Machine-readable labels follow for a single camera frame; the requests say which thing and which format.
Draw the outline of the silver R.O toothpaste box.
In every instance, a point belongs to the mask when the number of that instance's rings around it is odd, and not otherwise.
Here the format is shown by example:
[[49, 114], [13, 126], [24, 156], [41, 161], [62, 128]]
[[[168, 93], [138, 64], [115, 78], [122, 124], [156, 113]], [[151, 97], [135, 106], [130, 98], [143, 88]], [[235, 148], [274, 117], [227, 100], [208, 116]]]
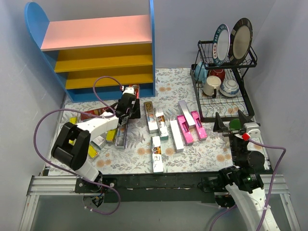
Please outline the silver R.O toothpaste box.
[[157, 133], [158, 125], [157, 125], [152, 101], [144, 102], [144, 109], [145, 109], [147, 124], [149, 128], [149, 133], [150, 134]]

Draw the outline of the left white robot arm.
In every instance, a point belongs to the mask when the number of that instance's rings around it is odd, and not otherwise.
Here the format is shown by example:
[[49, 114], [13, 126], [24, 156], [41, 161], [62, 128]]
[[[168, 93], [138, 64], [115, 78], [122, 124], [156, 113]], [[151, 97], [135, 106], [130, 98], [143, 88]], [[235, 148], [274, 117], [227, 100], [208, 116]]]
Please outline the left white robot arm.
[[93, 193], [102, 188], [102, 174], [87, 160], [90, 142], [98, 136], [140, 118], [140, 100], [132, 93], [123, 93], [117, 103], [91, 119], [63, 125], [51, 155], [69, 167], [73, 173], [86, 180], [86, 187]]

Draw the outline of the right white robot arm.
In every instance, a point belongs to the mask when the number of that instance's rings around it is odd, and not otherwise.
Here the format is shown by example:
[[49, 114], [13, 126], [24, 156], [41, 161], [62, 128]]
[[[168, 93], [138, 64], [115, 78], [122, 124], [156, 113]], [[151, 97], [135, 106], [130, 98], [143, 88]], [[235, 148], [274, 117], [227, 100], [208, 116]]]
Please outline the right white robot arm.
[[216, 113], [213, 131], [229, 138], [233, 166], [218, 172], [218, 187], [228, 191], [249, 231], [278, 231], [280, 228], [269, 206], [272, 186], [266, 191], [260, 176], [265, 169], [265, 156], [247, 146], [260, 137], [260, 124], [239, 110], [240, 129], [230, 130]]

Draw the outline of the silver purple toothpaste box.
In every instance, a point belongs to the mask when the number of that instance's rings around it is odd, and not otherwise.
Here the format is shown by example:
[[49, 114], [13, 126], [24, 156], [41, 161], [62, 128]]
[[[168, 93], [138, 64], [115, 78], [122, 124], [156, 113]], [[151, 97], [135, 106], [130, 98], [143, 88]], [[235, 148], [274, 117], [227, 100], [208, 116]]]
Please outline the silver purple toothpaste box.
[[115, 148], [125, 149], [128, 133], [128, 124], [120, 125], [117, 129], [117, 134], [115, 138]]

